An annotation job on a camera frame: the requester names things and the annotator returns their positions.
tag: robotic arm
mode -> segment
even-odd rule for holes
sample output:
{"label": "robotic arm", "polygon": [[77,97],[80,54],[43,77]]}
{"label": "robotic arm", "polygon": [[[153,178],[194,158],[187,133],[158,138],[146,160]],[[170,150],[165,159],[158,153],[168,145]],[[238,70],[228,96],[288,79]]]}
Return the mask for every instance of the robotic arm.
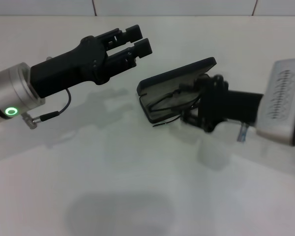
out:
{"label": "robotic arm", "polygon": [[[112,30],[100,36],[88,36],[72,51],[30,68],[25,63],[0,72],[0,122],[22,114],[27,125],[34,129],[37,122],[58,116],[53,112],[32,119],[27,111],[45,103],[45,97],[84,81],[102,85],[123,71],[135,67],[136,57],[152,53],[148,39],[142,39],[138,25],[125,32]],[[107,51],[127,42],[134,43],[114,55]]]}

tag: metal bolt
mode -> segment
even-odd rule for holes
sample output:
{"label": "metal bolt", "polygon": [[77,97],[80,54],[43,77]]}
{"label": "metal bolt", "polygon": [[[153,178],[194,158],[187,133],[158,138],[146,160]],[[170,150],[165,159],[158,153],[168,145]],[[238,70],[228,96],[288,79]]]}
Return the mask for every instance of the metal bolt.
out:
{"label": "metal bolt", "polygon": [[248,128],[249,128],[248,124],[246,123],[241,124],[240,131],[237,137],[237,142],[244,143],[246,141]]}
{"label": "metal bolt", "polygon": [[22,113],[21,116],[22,116],[25,124],[30,129],[36,129],[37,128],[37,123],[33,120],[33,118],[27,112]]}

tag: white surface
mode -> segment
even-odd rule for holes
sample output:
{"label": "white surface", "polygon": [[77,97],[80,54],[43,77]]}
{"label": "white surface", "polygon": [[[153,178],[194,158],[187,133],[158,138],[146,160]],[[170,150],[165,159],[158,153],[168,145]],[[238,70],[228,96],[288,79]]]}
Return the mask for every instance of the white surface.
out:
{"label": "white surface", "polygon": [[256,0],[94,0],[98,16],[246,15]]}
{"label": "white surface", "polygon": [[0,17],[0,70],[134,24],[153,48],[136,68],[71,88],[70,108],[36,130],[0,125],[0,236],[295,236],[295,148],[253,130],[236,143],[232,124],[152,128],[136,95],[140,80],[211,56],[209,75],[263,92],[273,62],[295,58],[295,18]]}
{"label": "white surface", "polygon": [[92,0],[0,0],[0,15],[94,16]]}
{"label": "white surface", "polygon": [[295,0],[258,0],[255,16],[295,16]]}

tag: wire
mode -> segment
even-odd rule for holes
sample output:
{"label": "wire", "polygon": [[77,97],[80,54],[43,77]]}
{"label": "wire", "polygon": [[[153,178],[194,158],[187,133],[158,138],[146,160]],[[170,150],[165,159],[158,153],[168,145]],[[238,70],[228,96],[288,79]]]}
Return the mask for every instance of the wire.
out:
{"label": "wire", "polygon": [[[186,109],[182,110],[181,112],[184,112],[184,111],[187,111],[187,110],[192,110],[194,105],[197,103],[197,101],[199,101],[200,98],[201,98],[201,94],[199,94],[194,100],[190,101],[190,102],[193,101],[193,103],[191,104],[191,106],[189,108],[186,108]],[[174,122],[175,120],[178,120],[181,117],[182,117],[182,115],[179,115],[178,117],[176,117],[173,120],[170,120],[170,121],[167,121],[167,122],[164,122],[164,123],[161,123],[161,124],[155,124],[155,125],[153,125],[153,127],[157,127],[157,126],[164,125],[164,124],[169,124],[171,122]]]}
{"label": "wire", "polygon": [[197,101],[197,100],[199,100],[198,97],[195,98],[195,99],[192,99],[192,100],[189,101],[189,102],[185,102],[185,103],[179,104],[179,105],[177,105],[177,106],[165,107],[165,108],[160,108],[160,109],[150,110],[150,112],[161,112],[161,111],[166,111],[166,110],[171,110],[171,109],[175,109],[175,108],[183,107],[183,106],[186,106],[186,105],[188,105],[189,103],[194,102],[194,101]]}
{"label": "wire", "polygon": [[176,117],[175,119],[170,120],[170,121],[168,121],[168,122],[164,122],[164,123],[161,123],[161,124],[155,124],[155,125],[153,125],[153,127],[157,127],[157,126],[160,126],[160,125],[164,125],[164,124],[172,123],[172,122],[174,122],[175,120],[178,120],[180,117],[181,117],[181,115],[179,115],[179,116]]}
{"label": "wire", "polygon": [[71,103],[71,93],[67,88],[65,90],[67,91],[68,97],[69,97],[68,102],[65,105],[65,107],[62,108],[60,111],[50,112],[50,113],[47,113],[47,114],[44,114],[44,115],[33,118],[33,121],[35,121],[35,123],[40,123],[40,122],[49,120],[51,118],[57,117],[69,107],[69,105]]}
{"label": "wire", "polygon": [[159,100],[157,100],[156,102],[153,102],[152,104],[149,104],[149,105],[148,105],[148,109],[149,109],[149,111],[150,111],[150,112],[153,112],[152,107],[154,107],[154,106],[157,105],[158,103],[164,101],[166,98],[171,98],[171,97],[173,97],[173,95],[174,95],[175,93],[178,93],[178,94],[179,94],[180,92],[181,92],[181,91],[180,91],[179,89],[176,89],[176,90],[174,90],[173,92],[169,92],[169,93],[165,94],[161,99],[159,99]]}
{"label": "wire", "polygon": [[70,103],[71,103],[71,93],[70,93],[69,89],[66,88],[65,90],[66,90],[67,93],[68,93],[68,97],[69,97],[69,99],[68,99],[68,102],[67,102],[67,104],[65,105],[65,107],[62,108],[62,109],[59,111],[59,115],[60,115],[61,113],[63,113],[63,112],[69,107],[69,105],[70,105]]}

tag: black mount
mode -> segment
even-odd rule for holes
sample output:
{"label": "black mount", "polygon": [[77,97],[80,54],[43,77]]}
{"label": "black mount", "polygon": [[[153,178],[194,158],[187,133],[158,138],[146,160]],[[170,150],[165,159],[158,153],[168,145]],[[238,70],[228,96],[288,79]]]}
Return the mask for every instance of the black mount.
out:
{"label": "black mount", "polygon": [[136,57],[152,53],[148,39],[111,56],[107,51],[142,39],[140,27],[126,32],[112,30],[100,36],[87,36],[70,52],[44,61],[30,69],[30,84],[39,97],[44,98],[84,81],[102,85],[123,71],[135,67]]}
{"label": "black mount", "polygon": [[194,115],[191,110],[184,111],[182,121],[207,133],[229,119],[254,126],[262,94],[228,90],[228,83],[221,75],[197,79],[195,87],[202,90],[200,102],[197,104],[198,115]]}

